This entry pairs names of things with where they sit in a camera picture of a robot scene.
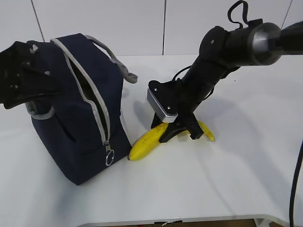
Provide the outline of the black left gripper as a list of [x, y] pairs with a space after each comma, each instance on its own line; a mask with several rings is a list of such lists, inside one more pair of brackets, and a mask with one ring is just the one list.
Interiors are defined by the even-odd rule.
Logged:
[[56, 78], [30, 66], [34, 53], [32, 45], [19, 41], [0, 52], [0, 103], [5, 109], [61, 94]]

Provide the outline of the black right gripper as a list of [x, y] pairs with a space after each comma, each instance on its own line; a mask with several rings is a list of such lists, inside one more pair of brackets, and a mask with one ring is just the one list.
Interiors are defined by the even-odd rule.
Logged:
[[[168, 113], [178, 114], [175, 121], [183, 118], [184, 125], [179, 122], [168, 124], [165, 132], [159, 139], [159, 143], [166, 143], [186, 130], [189, 131], [190, 137], [193, 140], [199, 139], [204, 134], [193, 112], [206, 98], [206, 80], [177, 79], [168, 82], [151, 80], [148, 83], [148, 88], [152, 90]], [[154, 113], [151, 127], [154, 128], [161, 123], [162, 121]]]

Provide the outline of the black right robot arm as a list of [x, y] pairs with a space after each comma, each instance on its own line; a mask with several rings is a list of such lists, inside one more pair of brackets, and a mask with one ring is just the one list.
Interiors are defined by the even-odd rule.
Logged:
[[284, 29], [261, 20], [250, 21], [247, 28], [226, 31], [212, 28], [203, 38], [199, 55], [184, 69], [184, 76], [171, 81], [152, 80], [148, 101], [155, 111], [152, 127], [168, 124], [161, 143], [188, 131], [194, 140], [206, 133], [194, 115], [196, 108], [214, 91], [215, 85], [243, 66], [274, 64], [283, 55], [303, 53], [303, 24]]

